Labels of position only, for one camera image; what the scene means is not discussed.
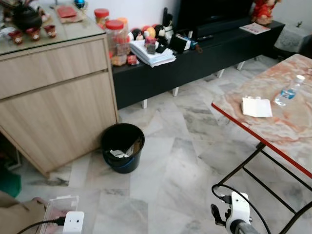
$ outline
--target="tv stand leg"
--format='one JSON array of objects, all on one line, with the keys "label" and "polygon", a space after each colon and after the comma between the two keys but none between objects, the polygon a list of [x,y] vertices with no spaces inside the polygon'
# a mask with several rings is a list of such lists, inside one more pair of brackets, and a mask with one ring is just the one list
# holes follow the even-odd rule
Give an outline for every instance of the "tv stand leg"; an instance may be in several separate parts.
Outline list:
[{"label": "tv stand leg", "polygon": [[238,69],[239,71],[242,70],[244,64],[245,64],[245,61],[240,62],[240,63],[237,65],[237,69]]},{"label": "tv stand leg", "polygon": [[224,73],[224,70],[225,69],[222,69],[222,70],[218,71],[218,73],[216,74],[216,77],[221,78],[223,73]]},{"label": "tv stand leg", "polygon": [[146,109],[146,108],[147,108],[147,99],[144,99],[144,100],[141,102],[141,106],[142,106],[142,109]]},{"label": "tv stand leg", "polygon": [[172,90],[172,95],[173,95],[174,97],[176,97],[178,91],[179,91],[179,87],[176,87],[175,89]]}]

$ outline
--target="red teacup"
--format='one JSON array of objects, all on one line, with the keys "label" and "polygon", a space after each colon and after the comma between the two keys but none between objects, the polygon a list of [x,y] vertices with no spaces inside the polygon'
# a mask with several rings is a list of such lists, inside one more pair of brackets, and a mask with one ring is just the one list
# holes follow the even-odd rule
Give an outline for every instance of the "red teacup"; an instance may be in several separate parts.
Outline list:
[{"label": "red teacup", "polygon": [[40,39],[40,28],[29,28],[26,30],[26,33],[30,35],[32,40]]},{"label": "red teacup", "polygon": [[49,37],[55,38],[55,36],[57,35],[57,32],[55,31],[55,25],[50,24],[50,25],[47,25],[43,28]]},{"label": "red teacup", "polygon": [[21,31],[13,31],[12,33],[8,33],[8,35],[10,36],[10,38],[12,38],[12,41],[19,45],[23,43],[23,36]]}]

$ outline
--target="marble floor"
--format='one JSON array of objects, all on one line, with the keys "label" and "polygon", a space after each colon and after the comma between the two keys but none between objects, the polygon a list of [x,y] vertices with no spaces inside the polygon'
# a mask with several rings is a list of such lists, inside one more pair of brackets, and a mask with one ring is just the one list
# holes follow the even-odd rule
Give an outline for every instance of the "marble floor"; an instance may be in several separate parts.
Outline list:
[{"label": "marble floor", "polygon": [[[122,122],[140,127],[146,141],[139,167],[122,175],[107,166],[100,152],[88,154],[43,178],[26,160],[16,170],[22,177],[20,201],[79,195],[78,209],[85,211],[86,234],[225,234],[216,226],[210,204],[227,209],[211,192],[211,186],[254,151],[257,140],[211,107],[215,95],[223,94],[275,65],[260,56],[247,61],[241,71],[225,70],[180,87],[177,97],[166,92],[120,110]],[[312,181],[291,167],[312,186]],[[312,200],[312,193],[259,155],[248,166],[294,208]],[[244,172],[228,182],[249,195],[250,201],[277,234],[292,214]],[[229,191],[218,190],[224,194]],[[251,211],[252,225],[266,231]],[[290,234],[312,233],[312,211],[305,213]]]}]

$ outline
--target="black metal table leg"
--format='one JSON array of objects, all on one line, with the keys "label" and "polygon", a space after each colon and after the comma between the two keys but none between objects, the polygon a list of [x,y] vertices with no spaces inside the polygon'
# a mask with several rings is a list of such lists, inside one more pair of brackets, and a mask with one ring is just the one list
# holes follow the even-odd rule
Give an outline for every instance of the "black metal table leg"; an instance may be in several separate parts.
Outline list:
[{"label": "black metal table leg", "polygon": [[256,151],[254,151],[245,161],[243,161],[238,167],[236,167],[233,171],[231,171],[226,177],[224,177],[218,184],[224,184],[229,178],[235,175],[240,169],[242,169],[247,163],[249,163],[263,148],[265,144],[260,142],[257,145]]},{"label": "black metal table leg", "polygon": [[284,227],[284,229],[279,234],[285,234],[291,226],[304,214],[308,209],[312,208],[312,201],[308,203],[306,206],[301,208],[298,212],[295,211],[289,204],[287,204],[282,198],[280,198],[276,193],[274,193],[267,185],[265,185],[260,179],[258,179],[253,173],[245,168],[245,165],[248,164],[258,153],[262,152],[268,159],[278,165],[281,169],[286,171],[289,175],[295,178],[300,184],[305,186],[307,189],[312,191],[312,187],[310,187],[307,183],[297,177],[294,173],[272,158],[268,153],[263,151],[265,144],[260,142],[256,146],[256,151],[254,151],[245,161],[243,161],[238,167],[236,167],[233,171],[231,171],[227,176],[225,176],[219,183],[224,184],[228,179],[230,179],[233,175],[235,175],[239,170],[243,169],[247,174],[249,174],[255,181],[257,181],[264,189],[266,189],[269,193],[271,193],[279,202],[281,202],[289,211],[294,213],[293,218],[288,222],[288,224]]}]

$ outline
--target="brown cloth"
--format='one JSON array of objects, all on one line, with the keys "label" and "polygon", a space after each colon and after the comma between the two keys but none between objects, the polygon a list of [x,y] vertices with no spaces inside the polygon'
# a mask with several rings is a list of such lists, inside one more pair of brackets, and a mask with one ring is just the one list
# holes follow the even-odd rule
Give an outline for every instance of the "brown cloth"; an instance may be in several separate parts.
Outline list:
[{"label": "brown cloth", "polygon": [[[1,234],[17,234],[33,223],[43,220],[44,204],[32,200],[20,203],[10,195],[0,191],[0,232]],[[35,234],[40,226],[33,227],[23,234]]]}]

